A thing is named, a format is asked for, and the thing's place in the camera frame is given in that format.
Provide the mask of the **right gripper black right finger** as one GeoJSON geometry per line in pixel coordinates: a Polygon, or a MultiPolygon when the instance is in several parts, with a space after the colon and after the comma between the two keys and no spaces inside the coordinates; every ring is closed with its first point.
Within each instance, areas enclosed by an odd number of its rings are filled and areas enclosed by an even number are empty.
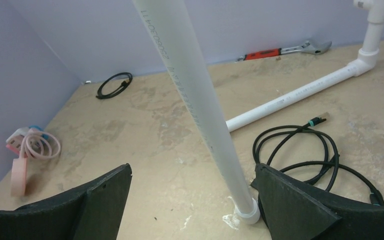
{"type": "Polygon", "coordinates": [[[384,240],[384,206],[345,198],[266,165],[255,167],[258,206],[274,240],[384,240]]]}

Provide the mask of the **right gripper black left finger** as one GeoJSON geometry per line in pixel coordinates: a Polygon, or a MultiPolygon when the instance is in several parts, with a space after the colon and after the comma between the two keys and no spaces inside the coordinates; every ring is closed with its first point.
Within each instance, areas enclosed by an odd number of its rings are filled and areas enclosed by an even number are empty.
{"type": "Polygon", "coordinates": [[[0,210],[0,240],[115,240],[131,181],[126,163],[49,198],[0,210]]]}

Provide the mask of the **pink round socket with cord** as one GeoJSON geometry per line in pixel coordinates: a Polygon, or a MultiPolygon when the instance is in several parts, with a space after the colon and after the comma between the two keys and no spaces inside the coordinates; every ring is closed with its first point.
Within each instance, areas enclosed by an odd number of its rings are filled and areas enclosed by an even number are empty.
{"type": "Polygon", "coordinates": [[[24,137],[19,155],[12,161],[10,176],[10,194],[13,197],[25,195],[27,186],[28,160],[51,160],[61,154],[62,145],[51,133],[30,129],[24,137]]]}

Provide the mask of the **white cube power socket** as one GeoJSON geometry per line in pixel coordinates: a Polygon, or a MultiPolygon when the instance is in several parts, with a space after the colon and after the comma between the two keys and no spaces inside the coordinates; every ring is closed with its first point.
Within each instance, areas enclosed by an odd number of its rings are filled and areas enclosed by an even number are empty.
{"type": "Polygon", "coordinates": [[[18,128],[5,142],[14,149],[20,150],[24,137],[28,134],[29,127],[18,128]]]}

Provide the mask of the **blue plug adapter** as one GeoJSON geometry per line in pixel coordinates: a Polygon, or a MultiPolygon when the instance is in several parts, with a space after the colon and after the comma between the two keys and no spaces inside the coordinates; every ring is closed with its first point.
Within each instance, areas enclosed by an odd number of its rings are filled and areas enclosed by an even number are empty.
{"type": "MultiPolygon", "coordinates": [[[[31,126],[29,126],[29,129],[30,129],[30,130],[34,130],[34,131],[40,131],[40,132],[43,132],[43,131],[44,131],[41,127],[39,127],[39,126],[37,126],[37,125],[31,125],[31,126]]],[[[41,136],[42,136],[45,140],[48,140],[48,139],[49,139],[49,136],[48,136],[46,133],[43,133],[41,136]]]]}

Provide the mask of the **pink plug adapter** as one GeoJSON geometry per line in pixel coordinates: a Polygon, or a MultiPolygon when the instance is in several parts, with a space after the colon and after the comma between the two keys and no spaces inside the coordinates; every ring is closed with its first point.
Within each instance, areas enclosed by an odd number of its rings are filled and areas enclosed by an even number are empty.
{"type": "Polygon", "coordinates": [[[6,144],[5,147],[15,153],[17,156],[20,154],[20,150],[17,147],[12,146],[11,144],[6,144]]]}

